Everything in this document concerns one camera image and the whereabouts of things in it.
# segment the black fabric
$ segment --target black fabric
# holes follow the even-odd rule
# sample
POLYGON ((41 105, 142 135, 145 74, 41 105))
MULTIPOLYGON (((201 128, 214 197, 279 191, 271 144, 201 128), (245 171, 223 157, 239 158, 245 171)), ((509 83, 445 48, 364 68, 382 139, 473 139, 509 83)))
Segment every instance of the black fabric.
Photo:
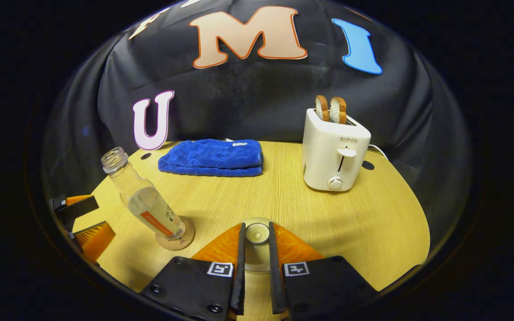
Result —
POLYGON ((314 98, 342 97, 347 114, 366 126, 412 187, 430 225, 431 249, 442 242, 465 204, 471 179, 470 145, 457 102, 441 77, 409 43, 376 21, 340 4, 317 0, 215 0, 171 7, 129 40, 137 25, 107 41, 76 71, 59 97, 45 136, 43 170, 55 195, 90 193, 106 177, 100 157, 115 146, 136 152, 132 107, 149 98, 146 130, 154 134, 154 97, 174 90, 168 140, 300 142, 304 111, 314 98), (238 59, 206 69, 198 30, 190 21, 228 12, 245 23, 262 6, 295 8, 300 60, 238 59), (381 75, 345 65, 348 45, 341 19, 371 33, 381 75))

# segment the letter m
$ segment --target letter m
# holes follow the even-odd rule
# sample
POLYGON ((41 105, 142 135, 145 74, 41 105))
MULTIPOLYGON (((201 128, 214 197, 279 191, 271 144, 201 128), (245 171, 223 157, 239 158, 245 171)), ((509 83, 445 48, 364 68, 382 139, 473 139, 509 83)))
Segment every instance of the letter m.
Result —
POLYGON ((223 41, 239 59, 245 59, 259 35, 263 34, 263 46, 257 54, 267 59, 303 59, 307 51, 298 44, 294 30, 293 8, 265 6, 259 8, 246 24, 225 12, 214 12, 190 22, 198 27, 199 57, 194 67, 208 68, 227 61, 227 54, 220 51, 223 41))

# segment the folded towel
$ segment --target folded towel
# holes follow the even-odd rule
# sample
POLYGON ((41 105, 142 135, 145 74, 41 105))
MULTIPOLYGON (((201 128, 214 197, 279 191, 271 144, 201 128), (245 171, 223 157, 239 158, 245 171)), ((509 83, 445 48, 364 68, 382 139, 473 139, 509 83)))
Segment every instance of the folded towel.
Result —
POLYGON ((262 165, 261 144, 255 140, 186 140, 158 161, 163 172, 224 177, 261 175, 262 165))

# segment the bread slice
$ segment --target bread slice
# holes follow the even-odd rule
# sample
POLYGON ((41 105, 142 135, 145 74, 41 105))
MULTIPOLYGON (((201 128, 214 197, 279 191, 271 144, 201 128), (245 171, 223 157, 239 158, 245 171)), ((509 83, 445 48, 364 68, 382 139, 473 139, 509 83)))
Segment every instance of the bread slice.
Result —
POLYGON ((338 124, 346 124, 346 102, 341 97, 330 100, 330 119, 338 124))
POLYGON ((330 116, 328 115, 327 99, 322 95, 318 95, 315 98, 315 103, 316 114, 319 116, 319 118, 324 120, 325 122, 330 122, 330 116))

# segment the toaster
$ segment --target toaster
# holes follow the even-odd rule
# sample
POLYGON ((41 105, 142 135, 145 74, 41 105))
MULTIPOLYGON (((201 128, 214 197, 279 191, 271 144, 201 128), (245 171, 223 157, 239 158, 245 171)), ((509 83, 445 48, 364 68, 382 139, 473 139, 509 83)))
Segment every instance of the toaster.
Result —
POLYGON ((304 181, 322 191, 351 189, 370 144, 370 132, 350 116, 346 124, 325 122, 314 108, 304 121, 304 181))

